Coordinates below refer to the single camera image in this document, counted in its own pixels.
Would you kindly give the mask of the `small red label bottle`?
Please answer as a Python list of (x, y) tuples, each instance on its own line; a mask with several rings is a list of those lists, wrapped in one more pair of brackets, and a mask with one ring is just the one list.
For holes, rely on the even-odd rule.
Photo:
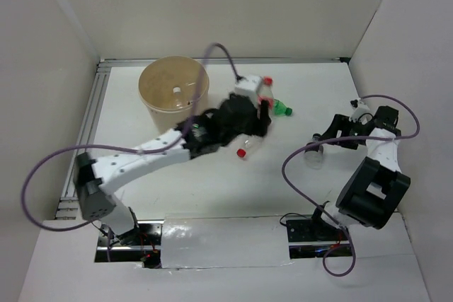
[(263, 82), (258, 92), (258, 103), (268, 102), (269, 110), (274, 108), (273, 79), (269, 76), (263, 77)]

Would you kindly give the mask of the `black label clear bottle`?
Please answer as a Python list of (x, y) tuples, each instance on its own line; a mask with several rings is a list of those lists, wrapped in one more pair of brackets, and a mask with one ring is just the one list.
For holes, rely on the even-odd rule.
[[(312, 144), (318, 142), (321, 138), (320, 134), (313, 134), (309, 142), (306, 144), (307, 146), (311, 146)], [(313, 146), (311, 148), (307, 148), (304, 151), (304, 160), (306, 165), (314, 170), (321, 169), (323, 165), (323, 145)]]

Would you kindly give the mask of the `blue label water bottle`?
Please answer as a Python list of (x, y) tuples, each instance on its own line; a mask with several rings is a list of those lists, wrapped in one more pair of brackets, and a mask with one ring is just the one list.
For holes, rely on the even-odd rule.
[(196, 82), (186, 83), (183, 88), (184, 103), (192, 105), (193, 102), (198, 102), (201, 99), (203, 85)]

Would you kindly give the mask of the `clear crushed bottle white cap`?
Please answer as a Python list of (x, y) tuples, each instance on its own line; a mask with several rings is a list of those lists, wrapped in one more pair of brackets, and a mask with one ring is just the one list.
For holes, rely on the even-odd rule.
[(171, 107), (174, 110), (182, 109), (190, 104), (179, 86), (175, 86), (172, 91)]

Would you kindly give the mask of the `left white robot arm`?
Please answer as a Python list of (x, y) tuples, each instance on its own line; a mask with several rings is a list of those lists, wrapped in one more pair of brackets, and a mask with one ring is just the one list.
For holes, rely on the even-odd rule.
[(115, 196), (117, 190), (161, 168), (214, 153), (242, 134), (264, 137), (271, 110), (267, 100), (256, 105), (247, 96), (230, 93), (218, 108), (178, 123), (130, 153), (100, 158), (79, 154), (74, 186), (82, 218), (103, 223), (120, 244), (133, 244), (141, 232), (137, 217)]

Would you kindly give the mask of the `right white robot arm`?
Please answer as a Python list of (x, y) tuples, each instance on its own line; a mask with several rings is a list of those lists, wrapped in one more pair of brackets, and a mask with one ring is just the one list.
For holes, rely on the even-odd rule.
[(309, 232), (317, 240), (326, 239), (333, 228), (360, 224), (377, 230), (383, 228), (396, 210), (411, 184), (398, 164), (398, 110), (380, 106), (366, 122), (367, 113), (356, 109), (352, 117), (336, 114), (323, 134), (313, 141), (333, 137), (366, 136), (368, 140), (333, 141), (332, 145), (356, 150), (367, 148), (367, 155), (341, 190), (336, 202), (326, 202), (316, 209), (309, 222)]

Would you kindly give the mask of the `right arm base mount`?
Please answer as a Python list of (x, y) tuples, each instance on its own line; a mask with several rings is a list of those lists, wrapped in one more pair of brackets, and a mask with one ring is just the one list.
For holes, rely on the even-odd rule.
[(279, 223), (287, 232), (289, 258), (292, 260), (330, 257), (351, 257), (352, 250), (344, 232), (325, 223), (320, 214), (287, 213)]

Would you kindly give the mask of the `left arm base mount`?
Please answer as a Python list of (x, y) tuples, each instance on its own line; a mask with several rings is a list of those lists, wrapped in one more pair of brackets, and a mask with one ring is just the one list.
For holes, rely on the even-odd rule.
[(141, 220), (139, 233), (131, 241), (121, 243), (104, 223), (98, 226), (98, 240), (94, 262), (134, 262), (147, 269), (160, 269), (161, 239), (164, 220)]

